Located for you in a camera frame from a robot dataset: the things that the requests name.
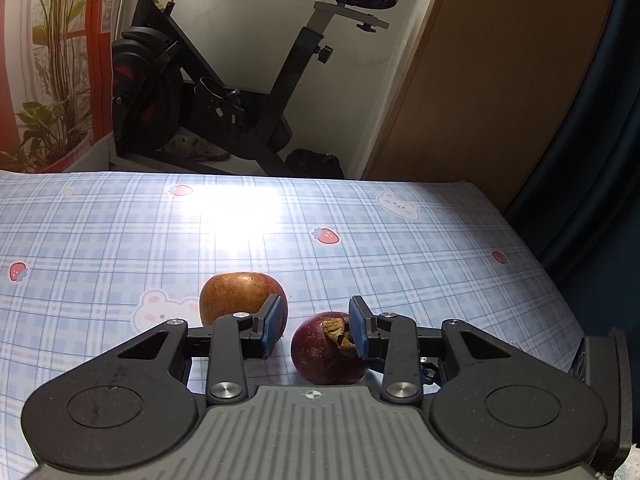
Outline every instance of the apple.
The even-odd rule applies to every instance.
[[[366,373],[358,357],[345,312],[321,312],[305,320],[291,339],[291,360],[313,384],[353,384]]]
[[[217,318],[226,314],[255,314],[270,294],[280,296],[282,336],[289,313],[287,297],[276,280],[260,272],[228,272],[209,278],[200,291],[200,320],[204,326],[210,326]]]

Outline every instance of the curtain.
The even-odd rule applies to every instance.
[[[612,0],[580,89],[505,212],[584,331],[627,332],[640,436],[640,0]]]

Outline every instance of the wooden door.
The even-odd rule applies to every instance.
[[[436,0],[363,178],[476,184],[503,210],[561,123],[611,0]]]

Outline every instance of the bed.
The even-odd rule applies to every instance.
[[[472,184],[153,173],[0,173],[0,480],[34,467],[20,410],[40,384],[162,322],[199,326],[214,274],[282,284],[289,322],[250,386],[297,384],[290,339],[313,313],[418,325],[459,318],[567,369],[582,330],[536,259]],[[189,387],[201,392],[202,362]]]

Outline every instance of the white wall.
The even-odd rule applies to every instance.
[[[314,1],[178,0],[172,16],[226,84],[269,91]],[[282,155],[294,148],[331,152],[348,176],[359,176],[425,1],[399,0],[374,12],[391,24],[376,34],[333,19],[325,43],[334,54],[324,65],[312,59],[300,80],[286,110],[294,136]],[[125,25],[135,3],[126,0]]]

